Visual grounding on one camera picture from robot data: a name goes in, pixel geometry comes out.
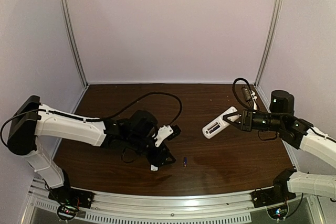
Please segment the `white battery cover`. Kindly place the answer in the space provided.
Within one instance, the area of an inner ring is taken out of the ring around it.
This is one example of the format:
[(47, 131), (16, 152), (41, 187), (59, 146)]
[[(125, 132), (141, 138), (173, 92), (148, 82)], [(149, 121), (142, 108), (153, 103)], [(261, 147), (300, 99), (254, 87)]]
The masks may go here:
[(157, 166), (154, 166), (154, 165), (150, 166), (150, 171), (157, 172), (158, 170), (159, 170), (159, 168)]

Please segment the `white remote control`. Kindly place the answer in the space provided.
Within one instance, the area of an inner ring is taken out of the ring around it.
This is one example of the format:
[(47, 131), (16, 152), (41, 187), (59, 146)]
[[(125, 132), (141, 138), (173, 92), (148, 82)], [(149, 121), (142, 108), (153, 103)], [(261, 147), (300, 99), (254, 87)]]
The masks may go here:
[(229, 107), (226, 111), (224, 111), (222, 114), (217, 116), (202, 128), (203, 135), (207, 139), (210, 139), (226, 129), (228, 126), (230, 126), (230, 124), (223, 120), (223, 116), (235, 113), (237, 111), (238, 110), (234, 106)]

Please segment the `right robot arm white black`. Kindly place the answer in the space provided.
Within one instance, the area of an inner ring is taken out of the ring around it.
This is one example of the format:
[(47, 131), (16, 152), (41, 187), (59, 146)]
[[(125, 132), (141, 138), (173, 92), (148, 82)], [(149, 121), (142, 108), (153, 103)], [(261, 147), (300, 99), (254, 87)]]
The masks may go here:
[[(244, 109), (223, 116), (223, 120), (245, 132), (272, 131), (297, 150), (308, 152), (335, 167), (335, 140), (312, 123), (295, 117), (295, 98), (285, 90), (271, 93), (270, 111)], [(272, 203), (279, 204), (290, 193), (324, 196), (335, 200), (335, 176), (303, 173), (294, 169), (281, 172), (269, 192)]]

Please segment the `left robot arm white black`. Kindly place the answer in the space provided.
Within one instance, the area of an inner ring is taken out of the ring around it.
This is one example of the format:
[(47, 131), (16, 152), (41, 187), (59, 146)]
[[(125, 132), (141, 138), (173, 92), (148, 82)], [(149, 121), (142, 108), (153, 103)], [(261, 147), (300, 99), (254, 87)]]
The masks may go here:
[(78, 194), (71, 188), (67, 173), (51, 160), (37, 141), (52, 136), (83, 142), (104, 149), (121, 148), (144, 155), (151, 169), (175, 163), (176, 159), (164, 143), (177, 137), (177, 125), (158, 127), (157, 119), (145, 110), (136, 111), (128, 119), (88, 118), (55, 110), (32, 95), (3, 126), (10, 125), (8, 138), (2, 141), (15, 155), (22, 156), (46, 182), (51, 196), (71, 205)]

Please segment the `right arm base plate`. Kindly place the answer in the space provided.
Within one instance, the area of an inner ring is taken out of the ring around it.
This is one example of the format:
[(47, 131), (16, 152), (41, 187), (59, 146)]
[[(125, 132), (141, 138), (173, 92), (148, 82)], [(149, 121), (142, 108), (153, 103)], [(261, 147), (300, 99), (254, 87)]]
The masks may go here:
[(271, 206), (285, 203), (288, 200), (295, 199), (295, 193), (280, 193), (274, 187), (261, 189), (257, 188), (250, 193), (254, 208)]

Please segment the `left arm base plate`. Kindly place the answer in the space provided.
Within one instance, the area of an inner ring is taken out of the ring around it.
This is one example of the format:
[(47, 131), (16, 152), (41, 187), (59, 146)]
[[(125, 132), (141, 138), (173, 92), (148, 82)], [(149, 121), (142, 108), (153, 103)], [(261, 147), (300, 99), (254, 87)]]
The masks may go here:
[(62, 186), (50, 189), (48, 198), (64, 205), (90, 209), (94, 196), (91, 191)]

